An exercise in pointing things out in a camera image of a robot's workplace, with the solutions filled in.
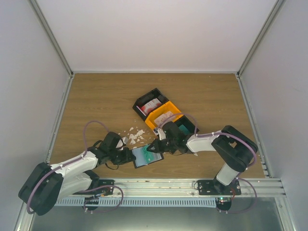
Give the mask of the black leather card holder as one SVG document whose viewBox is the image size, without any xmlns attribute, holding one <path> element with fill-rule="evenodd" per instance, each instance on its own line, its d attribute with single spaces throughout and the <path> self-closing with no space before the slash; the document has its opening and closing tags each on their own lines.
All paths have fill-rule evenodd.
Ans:
<svg viewBox="0 0 308 231">
<path fill-rule="evenodd" d="M 162 154 L 147 151 L 147 148 L 149 146 L 150 145 L 147 144 L 147 145 L 132 149 L 132 154 L 136 157 L 136 159 L 133 161 L 135 168 L 144 167 L 149 164 L 164 160 L 164 157 Z"/>
</svg>

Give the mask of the teal VIP card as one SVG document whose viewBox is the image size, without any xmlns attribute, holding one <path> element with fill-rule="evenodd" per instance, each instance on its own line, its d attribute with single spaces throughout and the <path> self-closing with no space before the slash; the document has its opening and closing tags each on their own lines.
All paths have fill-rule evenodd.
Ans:
<svg viewBox="0 0 308 231">
<path fill-rule="evenodd" d="M 156 162 L 162 159 L 161 154 L 151 153 L 151 152 L 148 152 L 146 149 L 147 148 L 145 147 L 142 149 L 142 156 L 146 164 L 150 164 L 150 163 L 153 163 L 153 162 Z"/>
</svg>

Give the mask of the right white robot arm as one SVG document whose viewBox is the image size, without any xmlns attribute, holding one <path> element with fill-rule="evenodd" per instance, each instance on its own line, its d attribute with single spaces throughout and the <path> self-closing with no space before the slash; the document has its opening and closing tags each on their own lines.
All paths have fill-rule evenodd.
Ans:
<svg viewBox="0 0 308 231">
<path fill-rule="evenodd" d="M 229 125 L 208 134 L 185 134 L 174 122 L 167 122 L 156 133 L 158 138 L 147 148 L 152 153 L 216 151 L 225 162 L 213 179 L 213 189 L 219 195 L 228 192 L 230 184 L 257 161 L 257 145 Z"/>
</svg>

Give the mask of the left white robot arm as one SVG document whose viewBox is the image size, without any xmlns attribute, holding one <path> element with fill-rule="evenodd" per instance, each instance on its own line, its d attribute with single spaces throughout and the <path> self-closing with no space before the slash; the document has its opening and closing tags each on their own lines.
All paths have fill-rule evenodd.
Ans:
<svg viewBox="0 0 308 231">
<path fill-rule="evenodd" d="M 75 193 L 95 194 L 99 190 L 99 176 L 93 170 L 111 162 L 120 166 L 135 161 L 128 139 L 108 132 L 103 140 L 96 141 L 85 151 L 64 162 L 48 165 L 39 163 L 33 169 L 18 193 L 26 203 L 29 214 L 42 216 L 58 200 Z"/>
</svg>

